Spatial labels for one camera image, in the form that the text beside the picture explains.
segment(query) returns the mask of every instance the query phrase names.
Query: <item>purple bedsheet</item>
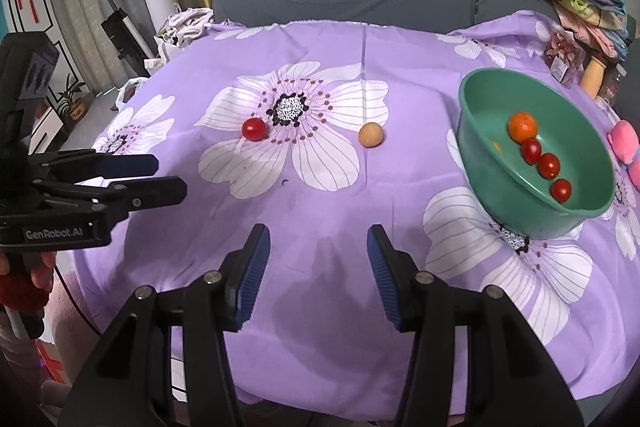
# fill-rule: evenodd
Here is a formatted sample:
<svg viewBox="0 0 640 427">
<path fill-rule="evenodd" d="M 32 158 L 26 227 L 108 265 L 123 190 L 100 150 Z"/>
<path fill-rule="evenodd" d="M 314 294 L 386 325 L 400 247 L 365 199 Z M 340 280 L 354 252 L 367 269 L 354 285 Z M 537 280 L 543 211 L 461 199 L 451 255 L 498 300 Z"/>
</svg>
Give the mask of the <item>purple bedsheet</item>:
<svg viewBox="0 0 640 427">
<path fill-rule="evenodd" d="M 265 223 L 271 258 L 254 313 L 226 335 L 239 397 L 391 419 L 412 338 L 386 320 L 367 260 L 367 229 L 381 223 L 419 268 L 468 289 L 502 286 L 577 399 L 619 383 L 640 351 L 640 225 L 626 172 L 615 163 L 616 198 L 602 217 L 530 241 L 481 208 L 453 133 L 462 78 L 507 67 L 560 91 L 604 136 L 606 114 L 559 86 L 540 58 L 551 24 L 518 12 L 449 36 L 359 23 L 215 26 L 95 145 L 151 152 L 158 175 L 189 186 L 180 206 L 132 214 L 110 246 L 76 251 L 97 324 L 107 327 L 139 285 L 165 291 L 217 268 Z M 270 123 L 269 139 L 241 140 L 252 114 Z M 376 149 L 358 144 L 364 121 L 384 126 Z M 464 409 L 464 344 L 452 413 Z"/>
</svg>

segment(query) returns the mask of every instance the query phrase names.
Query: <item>cable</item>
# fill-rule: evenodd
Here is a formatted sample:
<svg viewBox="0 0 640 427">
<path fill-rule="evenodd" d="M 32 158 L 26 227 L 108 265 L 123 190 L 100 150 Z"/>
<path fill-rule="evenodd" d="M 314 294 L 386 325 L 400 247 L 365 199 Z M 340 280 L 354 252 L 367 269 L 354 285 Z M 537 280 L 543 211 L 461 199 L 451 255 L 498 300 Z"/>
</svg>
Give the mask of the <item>cable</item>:
<svg viewBox="0 0 640 427">
<path fill-rule="evenodd" d="M 102 336 L 102 334 L 100 333 L 100 331 L 98 331 L 98 328 L 96 328 L 93 324 L 91 324 L 91 322 L 89 321 L 88 318 L 86 318 L 86 316 L 82 313 L 82 310 L 80 309 L 80 307 L 78 306 L 78 304 L 76 304 L 76 300 L 73 298 L 73 295 L 71 295 L 71 291 L 69 290 L 69 287 L 66 285 L 65 280 L 62 277 L 62 273 L 60 273 L 60 270 L 58 269 L 58 267 L 55 267 L 56 270 L 56 274 L 58 274 L 58 277 L 60 279 L 60 282 L 62 283 L 62 287 L 65 289 L 65 292 L 67 294 L 67 296 L 69 297 L 69 300 L 71 301 L 71 304 L 73 304 L 74 308 L 76 309 L 76 311 L 80 314 L 80 316 L 82 317 L 82 320 L 84 320 L 86 322 L 86 325 L 89 326 L 91 328 L 91 330 L 98 335 L 99 337 Z"/>
</svg>

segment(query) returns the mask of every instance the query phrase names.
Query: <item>green bowl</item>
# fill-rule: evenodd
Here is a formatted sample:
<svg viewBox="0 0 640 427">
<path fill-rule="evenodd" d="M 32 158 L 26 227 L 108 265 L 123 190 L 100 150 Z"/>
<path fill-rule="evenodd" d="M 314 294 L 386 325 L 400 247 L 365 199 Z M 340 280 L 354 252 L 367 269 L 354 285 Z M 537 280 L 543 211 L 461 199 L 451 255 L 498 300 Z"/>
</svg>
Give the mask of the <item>green bowl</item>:
<svg viewBox="0 0 640 427">
<path fill-rule="evenodd" d="M 486 69 L 468 74 L 459 96 L 460 156 L 478 200 L 502 226 L 552 239 L 610 207 L 614 173 L 609 153 L 591 123 L 560 94 L 526 74 Z M 552 181 L 527 165 L 509 137 L 507 122 L 518 111 L 533 115 L 543 152 L 558 156 L 558 178 L 569 180 L 573 189 L 566 203 L 551 197 Z"/>
</svg>

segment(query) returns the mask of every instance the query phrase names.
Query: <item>stuffed toy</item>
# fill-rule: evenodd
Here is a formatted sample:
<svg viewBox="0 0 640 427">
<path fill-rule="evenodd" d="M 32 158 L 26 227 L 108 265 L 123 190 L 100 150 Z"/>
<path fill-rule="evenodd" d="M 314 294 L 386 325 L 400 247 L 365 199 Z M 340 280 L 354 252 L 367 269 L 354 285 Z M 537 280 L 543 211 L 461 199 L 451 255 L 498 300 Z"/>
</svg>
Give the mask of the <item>stuffed toy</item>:
<svg viewBox="0 0 640 427">
<path fill-rule="evenodd" d="M 638 134 L 626 120 L 620 120 L 607 134 L 616 158 L 626 166 L 631 183 L 640 190 L 640 142 Z"/>
</svg>

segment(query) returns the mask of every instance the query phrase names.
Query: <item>small round fruit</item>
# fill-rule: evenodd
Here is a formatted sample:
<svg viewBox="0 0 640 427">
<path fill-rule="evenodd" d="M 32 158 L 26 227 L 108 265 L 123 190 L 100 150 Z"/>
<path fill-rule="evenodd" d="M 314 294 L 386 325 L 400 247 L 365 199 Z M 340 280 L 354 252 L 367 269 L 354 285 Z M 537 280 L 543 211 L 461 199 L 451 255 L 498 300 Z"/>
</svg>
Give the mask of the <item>small round fruit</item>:
<svg viewBox="0 0 640 427">
<path fill-rule="evenodd" d="M 261 118 L 249 118 L 242 124 L 242 136 L 251 142 L 259 142 L 267 136 L 267 124 Z"/>
<path fill-rule="evenodd" d="M 509 119 L 507 131 L 514 142 L 521 144 L 527 138 L 536 137 L 538 122 L 528 112 L 520 111 Z"/>
<path fill-rule="evenodd" d="M 571 197 L 571 183 L 564 178 L 558 178 L 551 184 L 551 196 L 560 204 L 566 203 Z"/>
<path fill-rule="evenodd" d="M 368 122 L 364 124 L 358 131 L 358 141 L 360 145 L 366 148 L 376 147 L 385 139 L 385 133 L 382 131 L 380 124 Z"/>
<path fill-rule="evenodd" d="M 538 160 L 538 172 L 545 180 L 553 180 L 560 173 L 560 160 L 558 156 L 545 152 Z"/>
<path fill-rule="evenodd" d="M 542 145 L 535 138 L 527 138 L 520 146 L 520 154 L 528 165 L 535 165 L 542 156 Z"/>
</svg>

